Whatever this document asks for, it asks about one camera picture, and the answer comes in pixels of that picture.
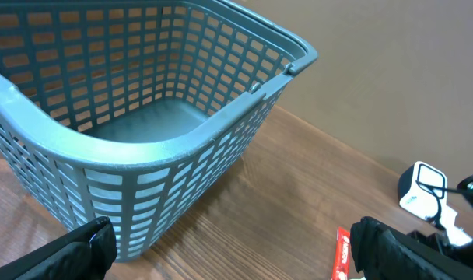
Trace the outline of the red Nescafe stick sachet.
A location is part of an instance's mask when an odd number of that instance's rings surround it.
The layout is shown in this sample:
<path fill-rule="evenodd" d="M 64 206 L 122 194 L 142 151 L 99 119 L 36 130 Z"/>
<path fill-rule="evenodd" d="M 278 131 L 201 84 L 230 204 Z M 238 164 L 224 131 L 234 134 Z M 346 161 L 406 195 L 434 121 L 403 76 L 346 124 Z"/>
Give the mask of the red Nescafe stick sachet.
<path fill-rule="evenodd" d="M 331 280 L 349 279 L 350 232 L 342 227 L 337 228 L 336 249 Z"/>

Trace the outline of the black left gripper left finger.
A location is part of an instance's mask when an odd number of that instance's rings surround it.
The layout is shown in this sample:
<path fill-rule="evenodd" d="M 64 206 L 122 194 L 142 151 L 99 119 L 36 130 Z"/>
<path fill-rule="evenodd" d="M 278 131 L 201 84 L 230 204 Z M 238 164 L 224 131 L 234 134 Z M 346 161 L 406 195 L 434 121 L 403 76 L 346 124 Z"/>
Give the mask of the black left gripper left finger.
<path fill-rule="evenodd" d="M 117 259 L 117 238 L 100 216 L 0 267 L 0 280 L 103 279 Z"/>

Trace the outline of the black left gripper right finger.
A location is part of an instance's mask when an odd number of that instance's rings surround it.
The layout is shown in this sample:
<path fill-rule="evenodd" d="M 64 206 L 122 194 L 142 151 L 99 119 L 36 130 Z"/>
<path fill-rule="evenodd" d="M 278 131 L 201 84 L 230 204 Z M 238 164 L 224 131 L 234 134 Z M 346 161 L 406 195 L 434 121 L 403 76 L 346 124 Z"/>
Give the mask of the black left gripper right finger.
<path fill-rule="evenodd" d="M 456 245 L 449 233 L 398 230 L 365 216 L 350 229 L 351 255 L 366 279 L 473 280 L 473 240 Z"/>

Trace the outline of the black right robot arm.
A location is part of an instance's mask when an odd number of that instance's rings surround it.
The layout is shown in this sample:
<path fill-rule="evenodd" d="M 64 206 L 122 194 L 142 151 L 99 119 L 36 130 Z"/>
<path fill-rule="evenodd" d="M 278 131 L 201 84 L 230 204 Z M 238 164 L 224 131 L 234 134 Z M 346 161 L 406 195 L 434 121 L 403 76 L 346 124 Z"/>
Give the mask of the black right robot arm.
<path fill-rule="evenodd" d="M 473 175 L 463 179 L 455 189 L 437 187 L 423 183 L 420 180 L 416 180 L 415 183 L 419 187 L 427 188 L 430 194 L 436 199 L 436 214 L 428 218 L 427 221 L 440 230 L 441 233 L 433 233 L 425 236 L 415 230 L 410 232 L 408 236 L 434 249 L 443 256 L 473 268 L 473 238 L 462 228 L 458 228 L 454 225 L 456 215 L 453 213 L 453 209 L 450 208 L 447 210 L 447 214 L 445 214 L 440 198 L 435 194 L 435 190 L 442 191 L 444 194 L 461 194 L 473 208 Z"/>

